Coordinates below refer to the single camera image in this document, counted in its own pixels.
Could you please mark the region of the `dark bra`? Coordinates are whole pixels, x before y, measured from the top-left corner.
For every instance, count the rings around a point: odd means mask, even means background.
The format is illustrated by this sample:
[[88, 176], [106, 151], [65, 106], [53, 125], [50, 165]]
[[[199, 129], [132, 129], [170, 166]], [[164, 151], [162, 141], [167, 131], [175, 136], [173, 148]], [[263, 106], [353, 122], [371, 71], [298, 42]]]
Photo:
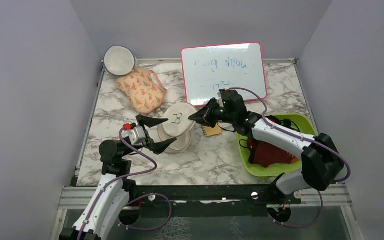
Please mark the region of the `dark bra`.
[[248, 157], [250, 164], [260, 165], [263, 168], [268, 168], [274, 164], [287, 164], [289, 152], [272, 144], [249, 138], [247, 148], [250, 151]]

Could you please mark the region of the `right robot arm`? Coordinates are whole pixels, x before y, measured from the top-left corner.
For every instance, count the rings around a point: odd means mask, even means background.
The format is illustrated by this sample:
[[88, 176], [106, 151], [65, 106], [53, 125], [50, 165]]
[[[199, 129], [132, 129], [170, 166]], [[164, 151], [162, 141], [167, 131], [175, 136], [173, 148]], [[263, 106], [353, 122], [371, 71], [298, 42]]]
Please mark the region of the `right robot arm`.
[[219, 90], [219, 98], [210, 99], [189, 120], [211, 128], [218, 122], [231, 124], [239, 135], [271, 144], [297, 157], [301, 169], [280, 174], [268, 188], [272, 202], [280, 204], [300, 190], [325, 191], [330, 184], [350, 177], [351, 168], [329, 135], [300, 133], [269, 120], [264, 113], [249, 111], [238, 91], [238, 87]]

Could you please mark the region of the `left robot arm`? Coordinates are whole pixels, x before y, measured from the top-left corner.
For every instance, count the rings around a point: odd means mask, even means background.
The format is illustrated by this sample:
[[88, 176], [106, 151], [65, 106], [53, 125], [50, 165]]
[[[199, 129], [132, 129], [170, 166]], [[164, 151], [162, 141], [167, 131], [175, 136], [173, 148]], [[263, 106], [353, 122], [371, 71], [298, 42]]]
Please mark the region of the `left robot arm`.
[[101, 178], [91, 200], [79, 219], [70, 228], [63, 228], [60, 240], [105, 240], [126, 206], [137, 200], [137, 185], [131, 172], [132, 162], [125, 159], [137, 153], [148, 159], [153, 168], [137, 172], [147, 174], [157, 169], [155, 160], [141, 152], [148, 149], [156, 155], [163, 153], [177, 138], [155, 142], [147, 129], [167, 122], [166, 118], [152, 118], [137, 115], [135, 123], [126, 123], [119, 131], [118, 139], [103, 141], [99, 146], [102, 162]]

